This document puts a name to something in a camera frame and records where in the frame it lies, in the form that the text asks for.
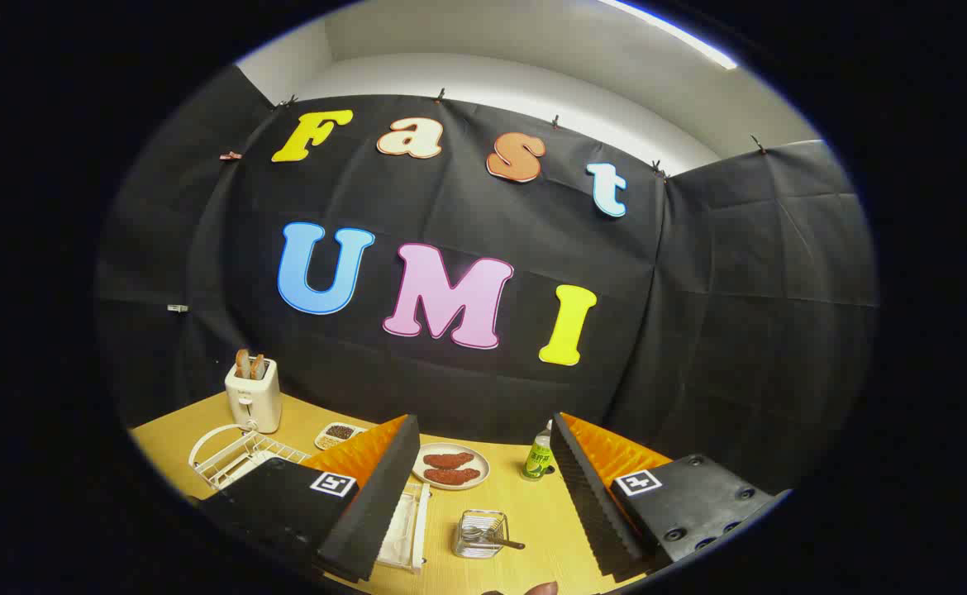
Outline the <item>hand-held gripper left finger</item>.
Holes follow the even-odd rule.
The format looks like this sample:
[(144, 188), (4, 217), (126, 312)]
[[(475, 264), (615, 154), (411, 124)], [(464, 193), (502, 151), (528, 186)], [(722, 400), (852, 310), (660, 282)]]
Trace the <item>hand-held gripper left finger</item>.
[(304, 574), (370, 579), (420, 449), (401, 415), (320, 455), (272, 456), (200, 498), (228, 535)]

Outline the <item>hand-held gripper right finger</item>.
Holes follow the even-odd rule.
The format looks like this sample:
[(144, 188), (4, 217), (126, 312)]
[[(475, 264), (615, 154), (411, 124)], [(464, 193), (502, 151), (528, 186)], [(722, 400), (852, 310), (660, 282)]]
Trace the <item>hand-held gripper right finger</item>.
[(550, 426), (555, 462), (605, 576), (680, 568), (786, 498), (707, 455), (670, 459), (563, 412)]

